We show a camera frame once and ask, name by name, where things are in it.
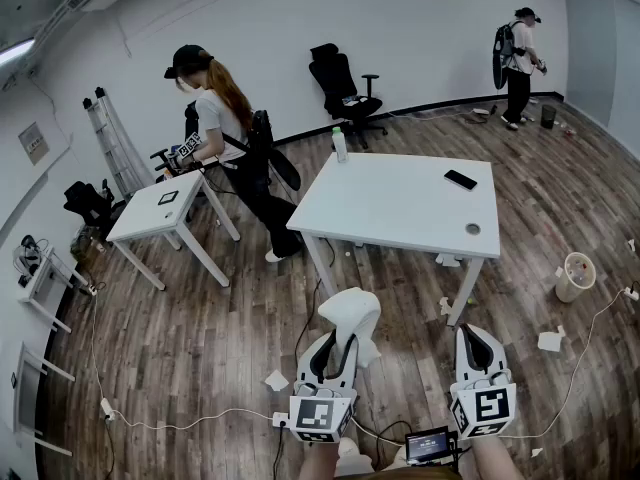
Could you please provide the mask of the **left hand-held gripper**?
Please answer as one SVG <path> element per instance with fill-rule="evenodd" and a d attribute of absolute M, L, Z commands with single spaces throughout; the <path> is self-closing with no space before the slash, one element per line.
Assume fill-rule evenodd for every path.
<path fill-rule="evenodd" d="M 298 361 L 297 381 L 289 403 L 288 429 L 299 441 L 338 443 L 355 415 L 358 339 L 351 337 L 348 340 L 338 371 L 328 375 L 335 344 L 336 332 L 326 333 Z"/>

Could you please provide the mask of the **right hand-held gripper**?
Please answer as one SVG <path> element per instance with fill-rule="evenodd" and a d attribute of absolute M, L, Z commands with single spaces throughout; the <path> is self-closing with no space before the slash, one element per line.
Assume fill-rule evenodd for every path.
<path fill-rule="evenodd" d="M 471 324 L 458 327 L 455 341 L 457 383 L 450 389 L 450 412 L 460 438 L 499 435 L 513 421 L 516 384 L 512 382 L 511 372 L 503 370 L 506 367 L 504 347 L 496 338 Z M 479 379 L 482 372 L 491 375 Z"/>

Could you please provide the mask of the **white plastic object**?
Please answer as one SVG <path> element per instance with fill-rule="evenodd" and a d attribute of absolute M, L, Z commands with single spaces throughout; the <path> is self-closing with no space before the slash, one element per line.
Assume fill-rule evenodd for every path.
<path fill-rule="evenodd" d="M 353 287 L 327 299 L 318 310 L 321 317 L 331 322 L 336 331 L 338 351 L 346 350 L 354 335 L 358 341 L 357 366 L 366 369 L 381 354 L 373 341 L 373 334 L 381 314 L 378 298 L 371 292 Z"/>

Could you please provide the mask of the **person's left forearm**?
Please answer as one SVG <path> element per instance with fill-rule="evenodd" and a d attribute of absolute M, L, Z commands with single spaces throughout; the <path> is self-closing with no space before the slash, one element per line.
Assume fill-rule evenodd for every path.
<path fill-rule="evenodd" d="M 333 480 L 338 460 L 338 443 L 315 443 L 307 450 L 297 480 Z"/>

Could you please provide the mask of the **person's right forearm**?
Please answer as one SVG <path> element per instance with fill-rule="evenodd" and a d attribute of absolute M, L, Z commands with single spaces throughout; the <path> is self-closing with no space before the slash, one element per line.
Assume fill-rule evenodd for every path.
<path fill-rule="evenodd" d="M 471 448 L 482 480 L 524 480 L 498 436 L 473 439 Z"/>

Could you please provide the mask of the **person's white trousers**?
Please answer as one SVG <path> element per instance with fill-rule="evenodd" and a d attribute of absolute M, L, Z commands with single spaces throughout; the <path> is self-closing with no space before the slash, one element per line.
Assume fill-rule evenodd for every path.
<path fill-rule="evenodd" d="M 407 467 L 406 450 L 398 449 L 393 462 L 384 468 L 393 470 Z M 335 478 L 347 476 L 362 476 L 375 473 L 372 459 L 360 452 L 358 445 L 350 438 L 344 437 L 339 442 L 338 461 L 334 473 Z"/>

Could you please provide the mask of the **small black monitor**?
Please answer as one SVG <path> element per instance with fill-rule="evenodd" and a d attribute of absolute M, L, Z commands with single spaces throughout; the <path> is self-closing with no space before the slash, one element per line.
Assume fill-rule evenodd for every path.
<path fill-rule="evenodd" d="M 405 435 L 406 462 L 409 465 L 426 464 L 451 455 L 447 427 L 409 433 Z"/>

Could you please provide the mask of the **cream waste bin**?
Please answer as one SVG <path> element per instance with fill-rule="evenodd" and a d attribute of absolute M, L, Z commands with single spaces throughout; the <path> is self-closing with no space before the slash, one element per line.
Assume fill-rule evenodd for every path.
<path fill-rule="evenodd" d="M 555 294 L 561 302 L 571 303 L 595 284 L 595 266 L 585 254 L 568 254 L 561 267 L 564 272 L 555 285 Z"/>

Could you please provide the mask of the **large white table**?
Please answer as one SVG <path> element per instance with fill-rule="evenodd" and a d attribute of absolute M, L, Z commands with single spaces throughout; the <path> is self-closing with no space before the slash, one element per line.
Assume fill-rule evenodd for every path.
<path fill-rule="evenodd" d="M 456 170 L 477 181 L 467 191 L 444 178 Z M 480 226 L 478 235 L 466 225 Z M 331 154 L 287 223 L 301 234 L 328 296 L 337 293 L 323 238 L 468 259 L 448 317 L 460 319 L 483 263 L 501 252 L 492 167 L 484 161 L 351 153 Z"/>

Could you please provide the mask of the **black smartphone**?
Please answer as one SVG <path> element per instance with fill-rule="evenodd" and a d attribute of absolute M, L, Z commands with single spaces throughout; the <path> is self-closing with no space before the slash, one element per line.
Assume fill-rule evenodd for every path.
<path fill-rule="evenodd" d="M 477 186 L 476 180 L 469 178 L 456 170 L 447 171 L 444 174 L 444 178 L 467 191 L 472 191 Z"/>

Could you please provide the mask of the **small white table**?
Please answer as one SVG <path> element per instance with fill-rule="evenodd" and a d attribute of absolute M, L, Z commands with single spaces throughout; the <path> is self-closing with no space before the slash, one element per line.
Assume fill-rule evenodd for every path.
<path fill-rule="evenodd" d="M 159 206 L 161 196 L 171 191 L 179 192 L 177 198 L 170 204 Z M 107 241 L 116 246 L 144 277 L 161 291 L 166 289 L 166 285 L 131 251 L 129 241 L 162 235 L 175 250 L 180 250 L 182 245 L 186 245 L 221 286 L 230 285 L 227 276 L 186 225 L 188 211 L 199 192 L 205 194 L 230 237 L 239 241 L 238 230 L 208 185 L 205 176 L 198 171 L 182 174 L 137 191 L 107 236 Z"/>

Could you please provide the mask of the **black office chair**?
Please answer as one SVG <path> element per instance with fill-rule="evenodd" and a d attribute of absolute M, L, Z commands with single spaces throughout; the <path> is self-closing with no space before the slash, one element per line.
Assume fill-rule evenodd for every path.
<path fill-rule="evenodd" d="M 364 74 L 367 93 L 358 93 L 347 56 L 333 43 L 326 43 L 310 50 L 312 62 L 309 71 L 325 95 L 324 108 L 330 117 L 340 123 L 338 127 L 345 136 L 354 135 L 363 149 L 368 148 L 365 130 L 379 130 L 388 134 L 385 127 L 371 124 L 372 117 L 383 105 L 381 99 L 372 94 L 372 81 L 377 74 Z"/>

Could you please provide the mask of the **black low chair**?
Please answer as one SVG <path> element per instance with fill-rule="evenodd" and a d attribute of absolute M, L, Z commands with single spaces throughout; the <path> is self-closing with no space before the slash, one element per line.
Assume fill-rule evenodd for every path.
<path fill-rule="evenodd" d="M 76 181 L 64 195 L 63 208 L 80 215 L 88 227 L 97 230 L 99 239 L 105 241 L 124 207 L 124 201 L 115 202 L 107 180 L 103 180 L 100 191 L 90 183 Z"/>

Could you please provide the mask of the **aluminium ladder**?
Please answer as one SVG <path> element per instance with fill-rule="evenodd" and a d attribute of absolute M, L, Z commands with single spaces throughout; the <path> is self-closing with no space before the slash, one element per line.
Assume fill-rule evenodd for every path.
<path fill-rule="evenodd" d="M 94 91 L 95 100 L 85 98 L 94 134 L 116 186 L 126 201 L 138 190 L 154 182 L 154 178 L 139 155 L 104 88 Z"/>

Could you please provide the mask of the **frosted glass partition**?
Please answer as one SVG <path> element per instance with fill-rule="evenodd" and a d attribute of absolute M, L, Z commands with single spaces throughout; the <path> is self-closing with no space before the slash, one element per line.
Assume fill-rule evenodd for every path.
<path fill-rule="evenodd" d="M 565 2 L 566 99 L 619 140 L 640 148 L 640 3 Z"/>

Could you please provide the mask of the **ceiling light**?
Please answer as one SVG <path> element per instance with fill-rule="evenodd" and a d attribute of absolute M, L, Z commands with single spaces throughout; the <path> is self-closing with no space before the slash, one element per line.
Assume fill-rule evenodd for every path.
<path fill-rule="evenodd" d="M 30 38 L 0 51 L 0 66 L 13 62 L 27 54 L 35 44 L 35 39 Z"/>

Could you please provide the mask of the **white metal frame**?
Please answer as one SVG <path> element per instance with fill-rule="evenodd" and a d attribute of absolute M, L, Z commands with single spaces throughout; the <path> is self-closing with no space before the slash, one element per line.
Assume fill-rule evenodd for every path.
<path fill-rule="evenodd" d="M 9 428 L 16 436 L 35 445 L 72 457 L 72 451 L 44 439 L 44 433 L 36 428 L 36 409 L 41 376 L 56 374 L 70 382 L 75 382 L 76 377 L 34 353 L 24 342 L 17 350 L 16 369 L 11 374 L 13 402 Z"/>

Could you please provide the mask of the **wall notice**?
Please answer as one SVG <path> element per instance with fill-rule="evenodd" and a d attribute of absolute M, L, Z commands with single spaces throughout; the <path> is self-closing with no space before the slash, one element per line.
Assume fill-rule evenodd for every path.
<path fill-rule="evenodd" d="M 37 165 L 50 151 L 36 122 L 19 134 L 19 141 L 32 165 Z"/>

